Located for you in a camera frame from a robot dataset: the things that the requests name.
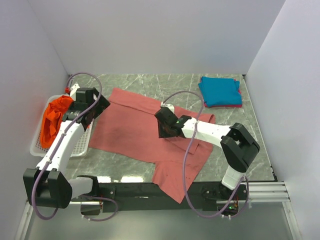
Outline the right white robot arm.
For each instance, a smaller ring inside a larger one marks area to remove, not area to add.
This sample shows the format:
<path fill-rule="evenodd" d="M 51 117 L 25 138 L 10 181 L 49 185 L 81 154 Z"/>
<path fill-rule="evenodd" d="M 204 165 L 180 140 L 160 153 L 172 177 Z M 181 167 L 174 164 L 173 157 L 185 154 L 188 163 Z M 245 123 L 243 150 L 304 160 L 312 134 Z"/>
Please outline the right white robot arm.
<path fill-rule="evenodd" d="M 155 113 L 160 138 L 196 139 L 222 149 L 228 167 L 221 180 L 219 193 L 230 200 L 237 194 L 237 184 L 261 150 L 260 145 L 244 125 L 217 125 L 188 115 L 177 117 L 172 107 L 162 106 Z"/>

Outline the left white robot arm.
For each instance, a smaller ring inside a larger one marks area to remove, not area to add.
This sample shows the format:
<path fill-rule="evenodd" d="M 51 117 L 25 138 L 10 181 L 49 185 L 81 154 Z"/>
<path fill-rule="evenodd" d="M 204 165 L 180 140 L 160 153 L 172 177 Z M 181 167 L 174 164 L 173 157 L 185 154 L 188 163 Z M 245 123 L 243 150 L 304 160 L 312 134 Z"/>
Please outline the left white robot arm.
<path fill-rule="evenodd" d="M 70 201 L 83 195 L 88 201 L 100 195 L 95 176 L 67 180 L 64 172 L 74 147 L 93 119 L 110 102 L 96 88 L 82 87 L 75 92 L 75 101 L 62 117 L 59 132 L 44 158 L 35 168 L 28 168 L 23 182 L 29 203 L 37 207 L 65 209 Z"/>

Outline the salmon pink t-shirt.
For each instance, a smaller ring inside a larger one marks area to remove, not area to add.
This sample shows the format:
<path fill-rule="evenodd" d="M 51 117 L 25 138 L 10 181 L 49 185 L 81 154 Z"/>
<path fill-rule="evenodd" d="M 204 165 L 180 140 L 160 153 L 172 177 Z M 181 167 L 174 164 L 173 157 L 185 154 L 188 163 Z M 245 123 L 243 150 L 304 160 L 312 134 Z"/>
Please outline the salmon pink t-shirt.
<path fill-rule="evenodd" d="M 89 147 L 154 163 L 152 182 L 181 203 L 183 184 L 191 186 L 213 151 L 213 145 L 182 137 L 159 138 L 155 113 L 159 100 L 113 88 L 110 106 L 99 116 Z"/>

